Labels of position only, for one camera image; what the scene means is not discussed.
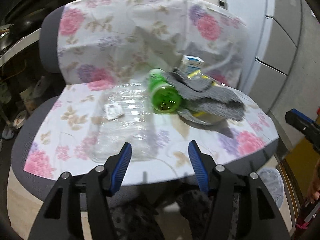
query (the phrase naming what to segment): small white packet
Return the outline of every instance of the small white packet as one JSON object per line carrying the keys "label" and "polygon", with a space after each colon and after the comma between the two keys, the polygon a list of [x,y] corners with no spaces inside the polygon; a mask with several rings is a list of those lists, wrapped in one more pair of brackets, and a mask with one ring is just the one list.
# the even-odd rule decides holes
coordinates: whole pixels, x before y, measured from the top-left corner
{"label": "small white packet", "polygon": [[121,105],[117,102],[104,105],[104,109],[108,120],[116,119],[124,114]]}

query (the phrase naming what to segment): clear plastic bag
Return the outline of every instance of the clear plastic bag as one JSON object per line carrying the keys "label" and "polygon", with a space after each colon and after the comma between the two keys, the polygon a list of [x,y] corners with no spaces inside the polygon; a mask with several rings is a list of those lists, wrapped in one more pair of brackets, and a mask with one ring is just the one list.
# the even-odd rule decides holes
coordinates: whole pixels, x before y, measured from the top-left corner
{"label": "clear plastic bag", "polygon": [[[110,119],[106,114],[106,105],[120,104],[123,114]],[[116,155],[125,142],[132,145],[132,160],[145,160],[150,157],[154,134],[152,114],[146,87],[140,83],[125,84],[106,90],[100,98],[96,116],[100,117],[97,143],[90,158],[95,162],[104,162]]]}

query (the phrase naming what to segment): tile floor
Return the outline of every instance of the tile floor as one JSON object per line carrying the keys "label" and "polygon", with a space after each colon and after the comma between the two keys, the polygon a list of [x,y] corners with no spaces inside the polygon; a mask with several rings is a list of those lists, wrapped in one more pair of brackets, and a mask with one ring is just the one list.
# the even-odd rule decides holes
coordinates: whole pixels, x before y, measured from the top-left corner
{"label": "tile floor", "polygon": [[[272,157],[265,166],[276,167],[276,159]],[[12,228],[23,238],[28,239],[28,235],[33,221],[41,207],[42,201],[31,195],[16,179],[12,169],[9,172],[7,205],[8,214]],[[287,199],[280,208],[285,224],[290,231],[291,216]],[[184,219],[176,204],[165,207],[159,211],[156,218],[166,240],[192,240],[188,221]],[[90,228],[86,212],[81,212],[82,224],[85,240],[90,240]]]}

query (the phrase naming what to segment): person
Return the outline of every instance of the person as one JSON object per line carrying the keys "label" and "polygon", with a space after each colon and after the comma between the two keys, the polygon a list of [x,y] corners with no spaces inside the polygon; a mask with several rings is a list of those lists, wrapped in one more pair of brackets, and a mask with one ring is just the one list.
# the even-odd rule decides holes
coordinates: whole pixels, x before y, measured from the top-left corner
{"label": "person", "polygon": [[320,197],[320,158],[313,170],[312,179],[308,188],[307,198],[311,204],[317,201]]}

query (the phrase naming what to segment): wall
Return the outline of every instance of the wall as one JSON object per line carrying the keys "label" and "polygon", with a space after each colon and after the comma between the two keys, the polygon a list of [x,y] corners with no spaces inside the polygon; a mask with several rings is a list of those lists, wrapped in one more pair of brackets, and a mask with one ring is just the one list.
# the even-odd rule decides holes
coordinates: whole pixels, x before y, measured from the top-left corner
{"label": "wall", "polygon": [[296,108],[311,119],[320,106],[320,24],[302,0],[302,27],[297,54],[284,87],[268,115],[285,146],[292,150],[303,135],[287,125],[284,115]]}

